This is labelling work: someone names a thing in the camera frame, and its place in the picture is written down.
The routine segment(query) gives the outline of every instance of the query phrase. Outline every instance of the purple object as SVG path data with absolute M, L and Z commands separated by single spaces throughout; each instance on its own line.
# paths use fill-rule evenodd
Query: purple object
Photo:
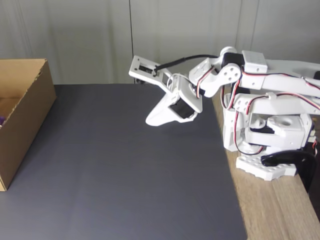
M 3 125 L 6 118 L 4 116 L 0 116 L 0 125 Z

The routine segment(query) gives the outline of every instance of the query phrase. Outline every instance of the white wall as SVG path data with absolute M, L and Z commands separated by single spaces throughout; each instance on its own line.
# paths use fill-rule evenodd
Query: white wall
M 23 19 L 26 57 L 48 58 L 54 83 L 133 83 L 128 0 L 4 1 Z
M 13 45 L 13 38 L 10 32 L 10 25 L 4 9 L 3 2 L 0 1 L 0 58 L 16 58 L 17 53 Z
M 218 55 L 224 46 L 320 63 L 319 0 L 131 0 L 131 5 L 134 54 L 158 63 Z
M 1 0 L 0 57 L 48 58 L 56 84 L 133 83 L 132 45 L 159 63 L 225 46 L 320 63 L 319 9 L 319 0 Z

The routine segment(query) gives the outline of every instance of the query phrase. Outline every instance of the table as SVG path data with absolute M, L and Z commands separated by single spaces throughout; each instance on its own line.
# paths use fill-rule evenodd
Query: table
M 4 240 L 245 240 L 210 99 L 193 122 L 145 123 L 155 85 L 56 86 L 7 192 Z
M 222 130 L 220 95 L 212 101 Z M 299 175 L 264 181 L 236 168 L 238 152 L 226 155 L 248 240 L 320 239 L 320 223 Z

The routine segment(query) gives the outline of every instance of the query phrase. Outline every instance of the black cable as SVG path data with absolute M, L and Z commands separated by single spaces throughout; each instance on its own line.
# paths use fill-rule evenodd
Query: black cable
M 175 66 L 175 65 L 182 64 L 182 63 L 185 62 L 185 61 L 188 61 L 188 60 L 191 60 L 191 59 L 199 59 L 199 58 L 211 58 L 211 59 L 216 59 L 217 56 L 215 56 L 215 55 L 208 55 L 208 54 L 200 54 L 200 55 L 187 56 L 187 57 L 183 57 L 183 58 L 180 58 L 180 59 L 178 59 L 178 60 L 175 60 L 175 61 L 171 61 L 171 62 L 168 62 L 168 63 L 161 64 L 161 65 L 159 65 L 159 66 L 156 66 L 155 69 L 154 69 L 154 71 L 157 72 L 158 70 L 170 68 L 170 67 L 173 67 L 173 66 Z
M 263 148 L 259 149 L 257 152 L 254 152 L 254 153 L 248 153 L 248 152 L 244 152 L 244 151 L 241 151 L 238 147 L 238 144 L 235 144 L 235 147 L 236 149 L 238 150 L 239 153 L 241 154 L 244 154 L 244 155 L 248 155 L 248 156 L 254 156 L 254 155 L 258 155 L 259 153 L 262 152 Z
M 265 74 L 261 74 L 261 73 L 247 73 L 245 72 L 246 75 L 254 75 L 254 76 L 269 76 L 269 75 L 285 75 L 287 77 L 292 77 L 292 78 L 299 78 L 298 76 L 293 76 L 293 75 L 290 75 L 290 74 L 286 74 L 286 73 L 283 73 L 283 72 L 273 72 L 273 73 L 265 73 Z
M 131 36 L 131 53 L 132 58 L 134 58 L 134 37 L 132 33 L 132 16 L 131 16 L 131 0 L 129 0 L 129 17 L 130 17 L 130 36 Z M 136 84 L 138 82 L 138 79 L 135 77 L 133 78 L 133 83 Z
M 195 89 L 195 88 L 197 87 L 196 85 L 194 85 L 194 84 L 192 83 L 192 81 L 190 81 L 189 78 L 183 77 L 183 79 L 186 80 L 188 83 L 190 83 L 193 89 Z
M 266 167 L 279 164 L 294 164 L 301 177 L 305 190 L 308 192 L 317 168 L 316 156 L 307 151 L 308 147 L 298 150 L 275 152 L 261 157 L 261 163 Z

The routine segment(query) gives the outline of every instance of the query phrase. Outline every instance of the cardboard box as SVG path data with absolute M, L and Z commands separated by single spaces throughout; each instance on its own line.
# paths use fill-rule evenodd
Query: cardboard box
M 0 60 L 0 191 L 6 191 L 56 99 L 45 59 Z

